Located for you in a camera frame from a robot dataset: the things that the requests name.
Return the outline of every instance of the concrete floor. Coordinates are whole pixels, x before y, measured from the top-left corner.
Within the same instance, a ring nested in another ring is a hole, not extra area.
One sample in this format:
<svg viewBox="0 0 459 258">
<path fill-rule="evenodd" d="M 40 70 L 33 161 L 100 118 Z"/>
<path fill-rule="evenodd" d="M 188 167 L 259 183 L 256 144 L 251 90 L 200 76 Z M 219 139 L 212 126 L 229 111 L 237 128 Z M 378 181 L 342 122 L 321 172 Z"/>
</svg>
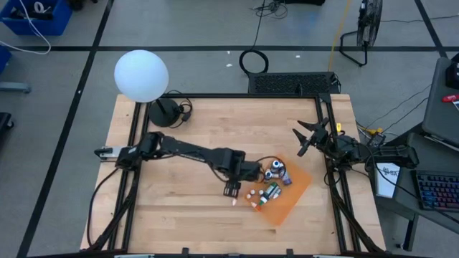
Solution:
<svg viewBox="0 0 459 258">
<path fill-rule="evenodd" d="M 229 46 L 219 51 L 161 51 L 155 53 L 169 68 L 169 89 L 182 92 L 247 92 L 248 80 L 238 66 L 238 46 L 251 45 L 257 17 L 249 8 L 261 0 L 115 0 L 103 36 L 105 47 Z M 430 17 L 459 12 L 456 0 L 422 0 Z M 90 1 L 72 15 L 61 37 L 49 37 L 53 46 L 75 46 L 46 56 L 13 52 L 1 81 L 27 82 L 28 95 L 0 92 L 0 112 L 14 116 L 16 127 L 0 152 L 0 256 L 15 257 L 24 237 L 38 193 L 47 174 L 68 110 L 90 55 L 107 0 Z M 285 19 L 263 19 L 257 44 L 265 46 L 331 46 L 346 2 L 327 0 L 323 6 L 289 5 Z M 354 0 L 343 32 L 356 28 L 360 1 Z M 414 0 L 384 1 L 383 20 L 421 19 Z M 458 18 L 434 20 L 443 46 L 458 47 Z M 36 37 L 20 37 L 0 24 L 0 39 L 16 46 L 42 46 Z M 355 45 L 354 39 L 346 45 Z M 434 47 L 423 22 L 382 23 L 376 46 Z M 102 146 L 118 94 L 113 68 L 124 52 L 99 51 L 77 109 L 29 256 L 76 252 L 80 247 L 87 206 L 99 162 L 93 150 Z M 329 52 L 265 51 L 270 72 L 321 72 Z M 362 57 L 360 52 L 351 53 Z M 343 93 L 350 94 L 356 119 L 368 125 L 375 117 L 431 83 L 437 58 L 431 52 L 370 52 L 369 64 L 359 68 L 335 53 L 333 71 Z M 262 62 L 248 57 L 247 66 Z M 374 127 L 385 128 L 416 106 L 428 90 L 405 103 Z M 425 104 L 393 126 L 403 133 L 422 120 Z M 404 239 L 407 221 L 379 210 L 389 251 L 427 257 L 459 257 L 459 236 L 420 219 L 413 252 L 396 249 Z"/>
</svg>

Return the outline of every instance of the black keyboard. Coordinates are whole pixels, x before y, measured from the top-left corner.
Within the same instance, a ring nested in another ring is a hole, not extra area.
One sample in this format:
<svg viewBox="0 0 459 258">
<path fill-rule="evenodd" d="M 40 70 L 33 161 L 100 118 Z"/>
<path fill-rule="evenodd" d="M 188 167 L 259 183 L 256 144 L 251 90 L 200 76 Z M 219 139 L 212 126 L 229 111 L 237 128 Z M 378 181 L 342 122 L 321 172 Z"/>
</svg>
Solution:
<svg viewBox="0 0 459 258">
<path fill-rule="evenodd" d="M 421 209 L 459 212 L 459 173 L 414 171 Z"/>
<path fill-rule="evenodd" d="M 331 84 L 333 75 L 332 72 L 249 74 L 249 93 L 339 93 L 338 87 Z"/>
</svg>

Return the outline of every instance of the red object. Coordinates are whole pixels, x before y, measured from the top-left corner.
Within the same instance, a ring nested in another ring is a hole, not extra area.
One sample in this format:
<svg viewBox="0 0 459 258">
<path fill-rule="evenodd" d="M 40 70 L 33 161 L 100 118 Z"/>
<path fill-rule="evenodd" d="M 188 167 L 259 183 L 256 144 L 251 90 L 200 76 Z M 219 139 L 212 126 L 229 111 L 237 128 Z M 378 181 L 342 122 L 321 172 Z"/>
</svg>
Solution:
<svg viewBox="0 0 459 258">
<path fill-rule="evenodd" d="M 453 102 L 455 100 L 459 100 L 459 94 L 457 94 L 457 95 L 448 95 L 446 97 L 443 97 L 443 99 L 442 99 L 443 102 Z"/>
</svg>

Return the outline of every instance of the white paper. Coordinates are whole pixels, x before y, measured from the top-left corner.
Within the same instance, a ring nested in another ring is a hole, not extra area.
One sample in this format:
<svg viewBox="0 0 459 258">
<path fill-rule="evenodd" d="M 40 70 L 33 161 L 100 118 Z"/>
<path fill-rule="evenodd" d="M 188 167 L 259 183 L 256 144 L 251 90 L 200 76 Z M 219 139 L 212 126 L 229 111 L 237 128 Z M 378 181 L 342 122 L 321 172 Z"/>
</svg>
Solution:
<svg viewBox="0 0 459 258">
<path fill-rule="evenodd" d="M 400 167 L 393 163 L 378 163 L 377 164 L 381 173 L 389 179 L 392 183 L 397 183 L 399 177 Z M 395 186 L 388 182 L 381 176 L 379 171 L 375 171 L 377 174 L 377 196 L 392 198 L 394 195 Z"/>
</svg>

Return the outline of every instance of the orange cutting board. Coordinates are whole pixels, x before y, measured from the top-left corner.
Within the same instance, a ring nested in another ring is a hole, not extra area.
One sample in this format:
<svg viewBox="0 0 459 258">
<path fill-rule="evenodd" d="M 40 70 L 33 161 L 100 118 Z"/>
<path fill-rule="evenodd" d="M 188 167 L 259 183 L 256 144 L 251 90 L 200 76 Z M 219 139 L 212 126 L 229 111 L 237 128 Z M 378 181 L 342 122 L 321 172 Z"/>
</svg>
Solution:
<svg viewBox="0 0 459 258">
<path fill-rule="evenodd" d="M 299 198 L 303 195 L 304 191 L 311 184 L 312 176 L 285 156 L 277 155 L 277 157 L 284 163 L 285 169 L 292 179 L 292 184 L 284 186 L 281 178 L 273 178 L 269 180 L 268 183 L 252 183 L 243 191 L 243 193 L 246 193 L 243 198 L 248 201 L 249 204 L 255 202 L 257 204 L 255 210 L 259 211 L 271 224 L 279 226 L 283 223 Z M 266 160 L 266 162 L 263 163 L 263 171 L 266 171 L 274 160 L 275 159 Z M 279 185 L 282 189 L 281 194 L 276 199 L 270 199 L 266 204 L 258 206 L 260 201 L 258 191 L 260 189 L 264 191 L 272 182 L 276 182 Z M 247 199 L 246 195 L 249 194 L 252 189 L 255 190 L 255 195 Z"/>
</svg>

